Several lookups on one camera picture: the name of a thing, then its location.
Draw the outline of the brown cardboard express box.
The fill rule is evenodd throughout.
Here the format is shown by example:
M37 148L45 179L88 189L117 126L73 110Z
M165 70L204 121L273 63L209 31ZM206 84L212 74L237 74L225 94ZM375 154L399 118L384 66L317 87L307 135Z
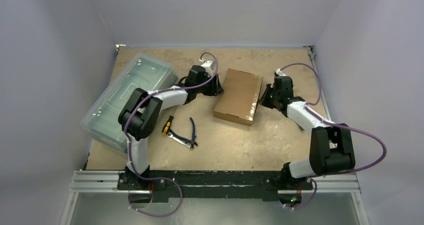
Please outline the brown cardboard express box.
M263 77L229 68L218 96L213 116L227 122L252 126L261 94Z

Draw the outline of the red utility knife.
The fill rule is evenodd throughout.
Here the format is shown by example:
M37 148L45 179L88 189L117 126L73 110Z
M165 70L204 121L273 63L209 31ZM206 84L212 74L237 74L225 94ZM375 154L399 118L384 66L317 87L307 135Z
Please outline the red utility knife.
M306 131L302 126L298 125L298 127L301 131Z

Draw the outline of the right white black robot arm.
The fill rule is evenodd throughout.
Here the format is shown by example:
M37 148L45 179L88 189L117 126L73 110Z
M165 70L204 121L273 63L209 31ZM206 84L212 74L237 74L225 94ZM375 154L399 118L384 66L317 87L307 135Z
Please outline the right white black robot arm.
M259 103L278 110L310 135L308 158L285 163L275 179L276 184L292 189L308 177L330 175L355 167L351 132L340 128L339 124L326 124L324 117L309 112L305 100L294 95L293 81L288 75L275 75L274 82L266 85Z

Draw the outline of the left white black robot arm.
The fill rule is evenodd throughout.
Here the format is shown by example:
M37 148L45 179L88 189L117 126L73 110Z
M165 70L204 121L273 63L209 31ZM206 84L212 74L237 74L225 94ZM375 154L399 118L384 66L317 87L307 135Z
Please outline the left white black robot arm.
M149 184L149 137L160 113L170 107L192 102L198 94L217 97L224 92L217 69L208 61L193 65L188 75L176 85L161 90L135 89L118 116L127 140L127 163L119 175L118 190L142 190Z

